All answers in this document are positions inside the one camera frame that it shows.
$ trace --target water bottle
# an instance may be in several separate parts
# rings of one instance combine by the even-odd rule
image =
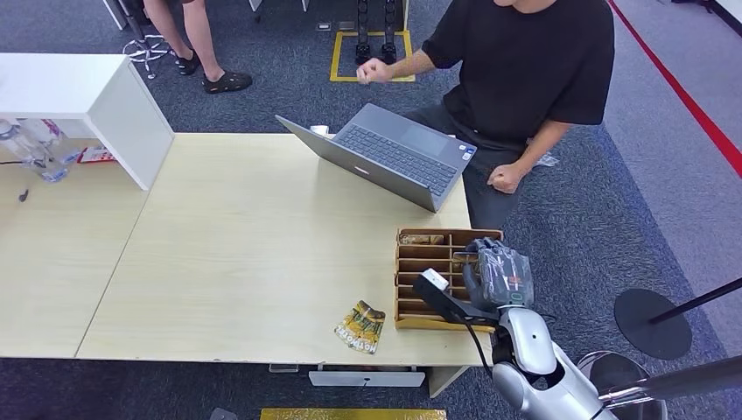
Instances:
[[[30,132],[63,165],[70,165],[80,156],[80,149],[71,145],[69,138],[52,120],[18,118],[21,132]]]
[[[0,144],[46,182],[57,182],[67,175],[67,168],[42,143],[5,120],[0,120]]]

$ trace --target man's hand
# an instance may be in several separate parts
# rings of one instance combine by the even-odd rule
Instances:
[[[358,82],[361,85],[367,85],[372,81],[378,83],[391,81],[394,77],[394,71],[380,59],[370,59],[358,67],[355,75],[358,76]]]
[[[518,189],[518,184],[526,173],[528,171],[524,171],[518,164],[501,164],[494,168],[487,184],[497,191],[512,194]]]

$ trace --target person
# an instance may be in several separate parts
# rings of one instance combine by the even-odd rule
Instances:
[[[204,67],[203,86],[209,94],[243,90],[253,80],[249,74],[224,70],[216,61],[214,43],[211,39],[206,0],[182,0],[185,33],[191,41],[189,47],[178,32],[170,13],[167,0],[144,0],[144,9],[177,56],[175,63],[184,76],[196,73],[199,66]]]
[[[478,146],[463,176],[470,221],[499,229],[523,178],[571,124],[601,123],[613,14],[604,0],[452,0],[421,50],[356,73],[386,82],[459,62],[443,102],[406,116]]]

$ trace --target wooden organizer box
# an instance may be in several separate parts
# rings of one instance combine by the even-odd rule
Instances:
[[[438,245],[403,244],[403,235],[442,235]],[[395,257],[395,327],[424,330],[466,330],[464,325],[450,324],[437,315],[412,290],[412,284],[423,271],[434,269],[449,282],[446,292],[464,301],[469,292],[464,286],[461,265],[453,261],[453,253],[464,251],[471,241],[489,236],[502,239],[499,230],[473,229],[400,229],[396,237]],[[492,332],[493,328],[475,326],[474,330]]]

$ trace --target red line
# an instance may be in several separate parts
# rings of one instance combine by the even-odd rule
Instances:
[[[649,49],[647,43],[644,42],[644,40],[639,36],[639,33],[634,29],[633,26],[631,26],[631,24],[628,22],[628,19],[626,19],[624,14],[621,13],[621,10],[616,5],[616,3],[614,3],[613,0],[607,0],[607,2],[616,12],[616,15],[619,16],[619,19],[621,19],[621,22],[624,23],[628,31],[631,32],[633,37],[636,39],[636,42],[639,43],[639,46],[642,50],[644,50],[644,53],[649,57],[650,60],[652,60],[654,66],[657,67],[657,70],[659,70],[662,76],[664,76],[665,80],[668,81],[670,87],[675,90],[675,93],[680,98],[681,102],[685,105],[685,108],[687,108],[688,111],[690,111],[690,113],[693,115],[693,117],[696,118],[696,121],[698,121],[698,123],[701,125],[703,131],[705,131],[711,141],[714,142],[714,144],[717,146],[717,149],[721,151],[721,154],[724,155],[726,161],[729,162],[729,165],[731,165],[731,167],[734,168],[737,174],[742,178],[742,152],[737,149],[737,146],[732,143],[732,140],[730,140],[729,137],[727,137],[724,132],[709,118],[709,116],[706,115],[701,107],[698,106],[696,101],[694,101],[693,98],[690,97],[690,94],[686,92],[680,82],[677,81],[675,76],[668,70],[667,67],[665,67],[664,64],[662,64],[655,53],[652,52],[651,49]]]

